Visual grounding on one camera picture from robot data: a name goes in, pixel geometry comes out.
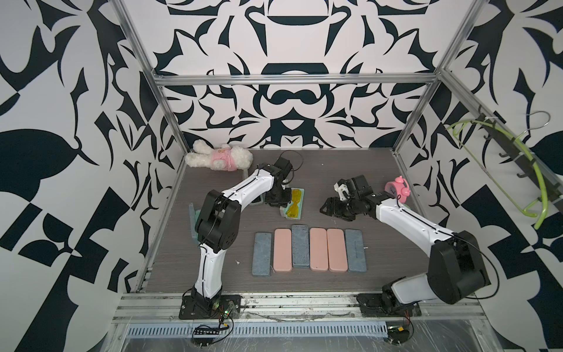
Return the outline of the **beige case with yellow glasses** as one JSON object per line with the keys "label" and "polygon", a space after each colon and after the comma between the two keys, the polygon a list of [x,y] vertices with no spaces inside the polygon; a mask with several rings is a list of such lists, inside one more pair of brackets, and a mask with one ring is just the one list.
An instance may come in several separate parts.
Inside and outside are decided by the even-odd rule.
{"label": "beige case with yellow glasses", "polygon": [[288,205],[280,208],[280,214],[288,220],[300,220],[303,211],[304,189],[292,188],[291,197]]}

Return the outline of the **pink case with red glasses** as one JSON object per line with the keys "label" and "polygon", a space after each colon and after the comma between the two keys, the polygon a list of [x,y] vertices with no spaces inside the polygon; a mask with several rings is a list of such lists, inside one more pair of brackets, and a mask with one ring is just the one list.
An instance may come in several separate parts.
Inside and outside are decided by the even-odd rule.
{"label": "pink case with red glasses", "polygon": [[290,229],[276,229],[274,232],[274,263],[275,272],[286,273],[293,269],[292,232]]}

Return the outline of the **mint case with white sunglasses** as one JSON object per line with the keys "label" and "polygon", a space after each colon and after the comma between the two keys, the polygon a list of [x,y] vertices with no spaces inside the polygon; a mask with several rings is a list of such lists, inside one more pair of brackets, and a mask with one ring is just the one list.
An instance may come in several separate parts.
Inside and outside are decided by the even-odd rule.
{"label": "mint case with white sunglasses", "polygon": [[292,231],[292,264],[296,268],[309,268],[309,227],[303,224],[294,224]]}

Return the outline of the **grey-green case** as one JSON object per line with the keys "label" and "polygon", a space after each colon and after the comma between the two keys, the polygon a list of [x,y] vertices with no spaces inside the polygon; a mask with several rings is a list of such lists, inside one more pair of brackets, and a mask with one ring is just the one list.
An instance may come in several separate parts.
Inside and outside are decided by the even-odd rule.
{"label": "grey-green case", "polygon": [[200,210],[196,209],[193,203],[189,204],[189,220],[190,220],[190,232],[191,238],[195,244],[198,244],[198,232],[195,229],[197,220],[199,219]]}

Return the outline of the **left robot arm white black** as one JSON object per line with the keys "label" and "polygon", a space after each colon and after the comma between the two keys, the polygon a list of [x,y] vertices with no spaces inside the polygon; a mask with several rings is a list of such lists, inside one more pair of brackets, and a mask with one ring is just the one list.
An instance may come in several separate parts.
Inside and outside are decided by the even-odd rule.
{"label": "left robot arm white black", "polygon": [[261,195],[270,206],[286,206],[291,201],[286,180],[292,172],[285,159],[281,165],[263,163],[235,186],[208,192],[195,225],[200,261],[191,297],[200,306],[212,309],[221,298],[224,258],[238,237],[242,212]]}

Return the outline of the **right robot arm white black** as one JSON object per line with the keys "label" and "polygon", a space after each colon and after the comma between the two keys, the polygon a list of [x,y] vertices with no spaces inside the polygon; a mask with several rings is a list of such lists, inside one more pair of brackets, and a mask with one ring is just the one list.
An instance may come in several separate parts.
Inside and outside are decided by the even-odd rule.
{"label": "right robot arm white black", "polygon": [[342,200],[330,197],[324,215],[353,221],[360,214],[394,228],[429,258],[425,273],[395,280],[382,288],[382,305],[391,311],[428,300],[456,304],[491,284],[475,237],[456,233],[401,205],[390,194],[376,193]]}

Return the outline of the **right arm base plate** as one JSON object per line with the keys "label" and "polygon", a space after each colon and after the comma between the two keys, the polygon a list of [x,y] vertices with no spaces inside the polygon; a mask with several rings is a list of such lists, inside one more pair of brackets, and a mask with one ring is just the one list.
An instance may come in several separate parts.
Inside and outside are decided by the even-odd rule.
{"label": "right arm base plate", "polygon": [[395,297],[391,285],[384,285],[381,293],[359,293],[356,296],[360,311],[366,317],[420,316],[417,302],[402,304]]}

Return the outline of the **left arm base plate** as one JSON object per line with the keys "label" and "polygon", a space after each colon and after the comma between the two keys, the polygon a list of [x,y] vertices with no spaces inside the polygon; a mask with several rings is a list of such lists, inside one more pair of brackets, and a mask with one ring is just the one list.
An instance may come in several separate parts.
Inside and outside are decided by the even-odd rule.
{"label": "left arm base plate", "polygon": [[207,299],[193,287],[182,295],[181,300],[180,320],[234,318],[240,312],[242,296],[222,295],[220,290],[217,295]]}

